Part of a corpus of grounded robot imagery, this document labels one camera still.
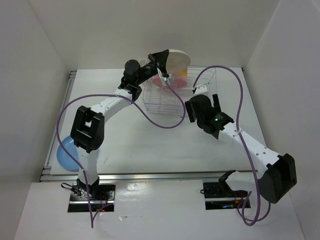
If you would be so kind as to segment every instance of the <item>wall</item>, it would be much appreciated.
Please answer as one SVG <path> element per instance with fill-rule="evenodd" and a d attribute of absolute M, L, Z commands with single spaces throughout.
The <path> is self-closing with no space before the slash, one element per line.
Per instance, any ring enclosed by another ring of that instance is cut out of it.
<path fill-rule="evenodd" d="M 68 72 L 27 0 L 1 0 L 0 23 L 0 235 L 10 240 L 40 178 Z"/>
<path fill-rule="evenodd" d="M 70 70 L 123 68 L 176 48 L 244 67 L 279 0 L 29 0 Z"/>
<path fill-rule="evenodd" d="M 290 195 L 307 240 L 320 235 L 319 63 L 319 7 L 280 0 L 244 71 L 268 146 L 296 160 Z"/>

